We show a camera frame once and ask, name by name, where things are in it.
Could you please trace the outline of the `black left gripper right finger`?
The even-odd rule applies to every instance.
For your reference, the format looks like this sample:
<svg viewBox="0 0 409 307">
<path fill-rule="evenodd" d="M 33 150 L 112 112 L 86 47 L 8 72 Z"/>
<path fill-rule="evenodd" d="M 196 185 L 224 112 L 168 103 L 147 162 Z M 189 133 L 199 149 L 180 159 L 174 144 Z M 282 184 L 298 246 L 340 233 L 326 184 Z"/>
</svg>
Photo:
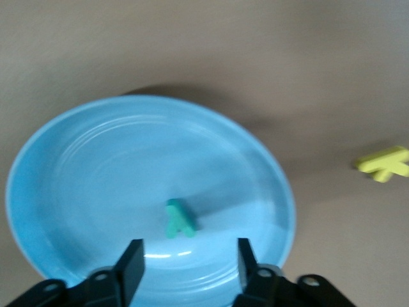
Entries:
<svg viewBox="0 0 409 307">
<path fill-rule="evenodd" d="M 249 239 L 239 238 L 238 275 L 242 293 L 233 306 L 354 306 L 323 276 L 306 274 L 295 283 L 276 265 L 257 262 Z"/>
</svg>

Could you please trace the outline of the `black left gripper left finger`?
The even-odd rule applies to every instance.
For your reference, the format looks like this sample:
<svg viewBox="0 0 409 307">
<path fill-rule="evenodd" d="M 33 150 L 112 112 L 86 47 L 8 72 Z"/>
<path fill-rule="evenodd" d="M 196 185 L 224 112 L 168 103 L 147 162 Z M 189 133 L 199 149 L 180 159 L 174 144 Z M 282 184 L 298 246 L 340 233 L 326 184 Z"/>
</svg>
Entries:
<svg viewBox="0 0 409 307">
<path fill-rule="evenodd" d="M 144 269 L 144 242 L 132 240 L 114 266 L 95 271 L 74 287 L 61 279 L 43 280 L 8 306 L 130 306 Z"/>
</svg>

